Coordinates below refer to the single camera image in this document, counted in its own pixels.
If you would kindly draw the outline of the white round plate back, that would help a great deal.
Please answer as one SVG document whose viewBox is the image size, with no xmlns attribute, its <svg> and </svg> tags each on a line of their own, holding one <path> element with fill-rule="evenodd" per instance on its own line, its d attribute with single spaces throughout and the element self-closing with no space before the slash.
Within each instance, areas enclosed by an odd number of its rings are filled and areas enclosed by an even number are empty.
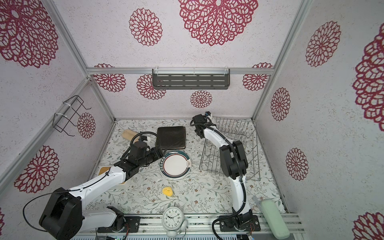
<svg viewBox="0 0 384 240">
<path fill-rule="evenodd" d="M 183 151 L 170 151 L 160 161 L 160 171 L 163 175 L 183 176 L 192 170 L 189 155 Z"/>
</svg>

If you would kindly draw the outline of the white round plate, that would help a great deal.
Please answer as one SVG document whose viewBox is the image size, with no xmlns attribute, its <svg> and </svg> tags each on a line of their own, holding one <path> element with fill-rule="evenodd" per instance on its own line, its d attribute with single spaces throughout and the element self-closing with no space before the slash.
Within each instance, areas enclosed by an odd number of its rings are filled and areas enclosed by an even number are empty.
<svg viewBox="0 0 384 240">
<path fill-rule="evenodd" d="M 189 155 L 183 151 L 170 151 L 160 161 L 160 171 L 163 175 L 183 176 L 192 170 Z"/>
<path fill-rule="evenodd" d="M 178 181 L 178 180 L 182 180 L 184 178 L 186 178 L 188 176 L 187 175 L 183 175 L 183 176 L 168 176 L 168 175 L 164 175 L 164 177 L 167 179 L 167 180 L 170 180 L 170 181 Z"/>
</svg>

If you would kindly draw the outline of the white round plate front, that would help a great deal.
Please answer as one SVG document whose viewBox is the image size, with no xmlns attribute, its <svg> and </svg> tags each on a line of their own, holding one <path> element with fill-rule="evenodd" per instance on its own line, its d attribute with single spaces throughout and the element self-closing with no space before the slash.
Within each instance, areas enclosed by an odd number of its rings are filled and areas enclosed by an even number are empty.
<svg viewBox="0 0 384 240">
<path fill-rule="evenodd" d="M 178 180 L 182 180 L 184 178 L 186 178 L 188 176 L 187 175 L 183 175 L 183 176 L 168 176 L 168 175 L 164 175 L 164 177 L 167 179 L 167 180 L 170 180 L 170 181 L 178 181 Z"/>
</svg>

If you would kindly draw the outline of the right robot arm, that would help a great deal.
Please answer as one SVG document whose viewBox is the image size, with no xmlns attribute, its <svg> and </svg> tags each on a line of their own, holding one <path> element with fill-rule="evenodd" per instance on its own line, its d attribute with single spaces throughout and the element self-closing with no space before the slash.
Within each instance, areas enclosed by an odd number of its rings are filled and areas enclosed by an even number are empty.
<svg viewBox="0 0 384 240">
<path fill-rule="evenodd" d="M 233 196 L 233 215 L 244 215 L 250 210 L 247 202 L 246 174 L 249 166 L 244 145 L 241 141 L 233 141 L 221 133 L 212 122 L 207 112 L 196 115 L 190 122 L 196 134 L 210 141 L 220 156 L 221 170 L 230 180 Z"/>
</svg>

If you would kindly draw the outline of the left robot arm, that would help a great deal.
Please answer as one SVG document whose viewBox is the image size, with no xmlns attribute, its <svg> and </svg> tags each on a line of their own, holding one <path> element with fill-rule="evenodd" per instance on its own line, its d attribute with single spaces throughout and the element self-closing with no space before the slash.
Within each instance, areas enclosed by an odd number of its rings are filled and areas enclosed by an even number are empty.
<svg viewBox="0 0 384 240">
<path fill-rule="evenodd" d="M 90 229 L 123 230 L 126 220 L 117 208 L 109 206 L 103 210 L 87 211 L 86 207 L 102 193 L 129 180 L 140 168 L 163 157 L 164 152 L 159 147 L 150 148 L 143 141 L 131 144 L 120 161 L 103 175 L 68 190 L 56 189 L 40 217 L 39 225 L 57 240 L 70 240 L 77 233 Z"/>
</svg>

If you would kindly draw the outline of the tan sponge block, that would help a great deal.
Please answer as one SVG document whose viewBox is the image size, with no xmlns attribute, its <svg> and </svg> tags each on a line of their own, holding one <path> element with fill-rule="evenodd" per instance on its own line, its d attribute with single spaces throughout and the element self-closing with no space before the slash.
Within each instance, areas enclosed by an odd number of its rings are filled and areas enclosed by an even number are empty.
<svg viewBox="0 0 384 240">
<path fill-rule="evenodd" d="M 127 141 L 131 141 L 137 134 L 137 132 L 127 129 L 122 132 L 122 137 Z"/>
</svg>

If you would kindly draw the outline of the yellow small piece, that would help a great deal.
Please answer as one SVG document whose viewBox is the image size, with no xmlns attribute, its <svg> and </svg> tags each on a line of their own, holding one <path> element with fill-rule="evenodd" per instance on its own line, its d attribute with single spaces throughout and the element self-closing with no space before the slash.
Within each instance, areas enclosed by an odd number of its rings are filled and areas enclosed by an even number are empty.
<svg viewBox="0 0 384 240">
<path fill-rule="evenodd" d="M 162 189 L 162 193 L 163 193 L 165 196 L 167 196 L 167 197 L 172 197 L 173 194 L 174 194 L 174 192 L 173 192 L 173 190 L 172 190 L 171 187 L 164 187 L 164 188 Z"/>
</svg>

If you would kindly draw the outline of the white alarm clock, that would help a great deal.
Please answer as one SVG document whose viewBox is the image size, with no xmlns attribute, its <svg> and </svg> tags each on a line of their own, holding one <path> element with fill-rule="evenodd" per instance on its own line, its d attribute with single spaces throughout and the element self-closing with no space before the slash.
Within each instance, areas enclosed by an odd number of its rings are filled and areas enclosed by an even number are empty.
<svg viewBox="0 0 384 240">
<path fill-rule="evenodd" d="M 168 238 L 175 240 L 180 233 L 186 235 L 188 220 L 183 211 L 178 207 L 169 207 L 162 216 L 162 226 Z"/>
</svg>

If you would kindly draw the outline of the pale green bottle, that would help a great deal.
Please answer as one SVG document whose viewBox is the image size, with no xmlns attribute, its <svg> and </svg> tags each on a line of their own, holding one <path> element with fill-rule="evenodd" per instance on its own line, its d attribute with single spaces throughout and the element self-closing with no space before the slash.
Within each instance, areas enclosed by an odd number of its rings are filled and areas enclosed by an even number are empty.
<svg viewBox="0 0 384 240">
<path fill-rule="evenodd" d="M 260 201 L 260 210 L 277 240 L 285 240 L 290 237 L 291 233 L 273 200 Z"/>
</svg>

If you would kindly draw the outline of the grey wall shelf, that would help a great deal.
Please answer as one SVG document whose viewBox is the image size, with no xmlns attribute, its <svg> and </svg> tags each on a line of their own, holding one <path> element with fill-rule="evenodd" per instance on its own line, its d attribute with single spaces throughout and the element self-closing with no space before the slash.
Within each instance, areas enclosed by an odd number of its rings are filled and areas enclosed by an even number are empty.
<svg viewBox="0 0 384 240">
<path fill-rule="evenodd" d="M 161 71 L 152 70 L 152 85 L 156 90 L 227 90 L 229 69 L 220 71 Z"/>
</svg>

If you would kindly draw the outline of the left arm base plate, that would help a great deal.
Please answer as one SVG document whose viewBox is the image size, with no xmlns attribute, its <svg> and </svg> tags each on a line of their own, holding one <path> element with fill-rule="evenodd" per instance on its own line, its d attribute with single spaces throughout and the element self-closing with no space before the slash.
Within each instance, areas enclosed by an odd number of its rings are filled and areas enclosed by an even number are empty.
<svg viewBox="0 0 384 240">
<path fill-rule="evenodd" d="M 97 229 L 97 233 L 137 233 L 139 231 L 141 217 L 124 216 L 118 217 L 118 220 L 110 227 Z"/>
</svg>

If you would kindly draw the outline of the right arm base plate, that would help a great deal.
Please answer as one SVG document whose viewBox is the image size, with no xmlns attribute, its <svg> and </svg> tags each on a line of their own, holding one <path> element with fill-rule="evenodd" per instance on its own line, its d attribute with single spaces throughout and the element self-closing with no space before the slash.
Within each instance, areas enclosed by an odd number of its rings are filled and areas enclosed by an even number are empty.
<svg viewBox="0 0 384 240">
<path fill-rule="evenodd" d="M 224 219 L 224 217 L 219 217 L 221 232 L 259 232 L 261 230 L 259 219 L 256 215 L 244 214 L 228 219 Z"/>
</svg>

